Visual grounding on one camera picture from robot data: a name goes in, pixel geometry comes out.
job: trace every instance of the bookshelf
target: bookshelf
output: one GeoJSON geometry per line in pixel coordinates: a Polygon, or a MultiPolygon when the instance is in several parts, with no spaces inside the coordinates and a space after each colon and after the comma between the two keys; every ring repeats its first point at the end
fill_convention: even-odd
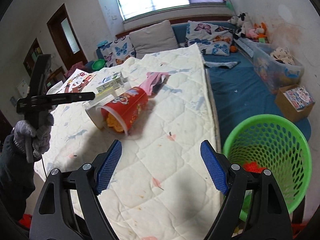
{"type": "Polygon", "coordinates": [[[26,71],[28,72],[29,76],[31,76],[33,67],[35,65],[35,61],[36,61],[39,54],[42,54],[42,50],[39,46],[38,40],[35,39],[31,45],[27,55],[26,55],[24,62],[23,62],[23,65],[24,65],[26,71]]]}

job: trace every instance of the beige pillow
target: beige pillow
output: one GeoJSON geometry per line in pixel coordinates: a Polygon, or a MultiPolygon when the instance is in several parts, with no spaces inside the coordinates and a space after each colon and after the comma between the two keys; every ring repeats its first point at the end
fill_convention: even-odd
{"type": "Polygon", "coordinates": [[[146,54],[179,48],[168,20],[132,32],[129,37],[138,59],[146,54]]]}

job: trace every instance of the blue gripper pad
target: blue gripper pad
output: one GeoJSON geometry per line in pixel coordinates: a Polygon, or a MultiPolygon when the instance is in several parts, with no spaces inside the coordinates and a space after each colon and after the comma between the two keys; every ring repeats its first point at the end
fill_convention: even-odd
{"type": "Polygon", "coordinates": [[[221,191],[223,194],[226,194],[229,190],[226,174],[205,141],[201,143],[200,154],[216,189],[221,191]]]}
{"type": "Polygon", "coordinates": [[[97,184],[95,187],[97,195],[100,195],[103,190],[107,189],[121,154],[122,144],[120,141],[117,141],[97,173],[97,184]]]}

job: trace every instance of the white quilted mattress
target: white quilted mattress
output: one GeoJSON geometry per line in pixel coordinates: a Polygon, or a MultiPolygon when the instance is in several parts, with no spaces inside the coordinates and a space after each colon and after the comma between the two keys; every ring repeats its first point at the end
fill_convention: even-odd
{"type": "MultiPolygon", "coordinates": [[[[200,156],[207,139],[216,149],[215,124],[197,45],[129,58],[122,65],[104,68],[85,87],[121,71],[130,85],[140,85],[147,72],[169,72],[159,93],[148,102],[129,136],[99,130],[82,108],[82,102],[58,106],[50,150],[44,155],[48,174],[78,169],[106,152],[114,139],[122,142],[122,157],[109,187],[98,197],[120,239],[203,239],[219,209],[216,190],[200,156]]],[[[45,180],[42,163],[35,171],[45,180]]],[[[75,191],[75,212],[82,216],[75,191]]]]}

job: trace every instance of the orange fox plush toy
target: orange fox plush toy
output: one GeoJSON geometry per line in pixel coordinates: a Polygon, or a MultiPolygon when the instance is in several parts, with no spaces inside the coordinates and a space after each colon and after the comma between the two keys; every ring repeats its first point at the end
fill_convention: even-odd
{"type": "Polygon", "coordinates": [[[253,27],[256,29],[256,33],[258,34],[257,36],[257,40],[259,38],[266,38],[267,36],[265,35],[266,31],[267,31],[267,27],[265,25],[265,23],[261,23],[261,25],[257,25],[256,23],[253,25],[253,27]]]}

